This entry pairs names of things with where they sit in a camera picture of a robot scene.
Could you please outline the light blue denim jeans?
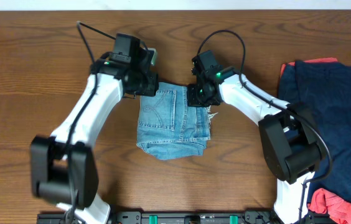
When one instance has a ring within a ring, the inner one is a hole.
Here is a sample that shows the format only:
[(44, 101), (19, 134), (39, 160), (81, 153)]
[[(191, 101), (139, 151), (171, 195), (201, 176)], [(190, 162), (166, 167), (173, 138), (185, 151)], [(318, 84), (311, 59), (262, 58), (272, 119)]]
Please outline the light blue denim jeans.
[(187, 88), (160, 82), (153, 97), (140, 97), (137, 147), (160, 160), (201, 156), (211, 139), (211, 107), (187, 105)]

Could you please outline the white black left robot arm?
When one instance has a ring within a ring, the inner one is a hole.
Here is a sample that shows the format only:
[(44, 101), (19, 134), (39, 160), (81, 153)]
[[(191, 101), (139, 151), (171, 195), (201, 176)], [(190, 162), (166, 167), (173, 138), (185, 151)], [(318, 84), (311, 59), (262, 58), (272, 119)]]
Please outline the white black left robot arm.
[(86, 88), (64, 122), (50, 136), (32, 140), (32, 194), (64, 210), (60, 223), (109, 221), (111, 208), (98, 195), (93, 148), (107, 117), (126, 94), (156, 94), (158, 74), (151, 70), (156, 58), (156, 49), (142, 40), (117, 34), (113, 50), (92, 60)]

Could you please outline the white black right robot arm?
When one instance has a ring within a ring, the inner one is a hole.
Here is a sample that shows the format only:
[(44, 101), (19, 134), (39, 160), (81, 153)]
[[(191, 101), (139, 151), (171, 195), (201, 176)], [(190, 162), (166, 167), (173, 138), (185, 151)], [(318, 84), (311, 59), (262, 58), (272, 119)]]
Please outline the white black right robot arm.
[(307, 193), (329, 148), (319, 134), (308, 106), (289, 103), (258, 88), (234, 67), (220, 65), (212, 51), (192, 59), (197, 81), (187, 87), (187, 104), (208, 107), (226, 103), (259, 129), (265, 162), (277, 179), (270, 223), (299, 223), (308, 215)]

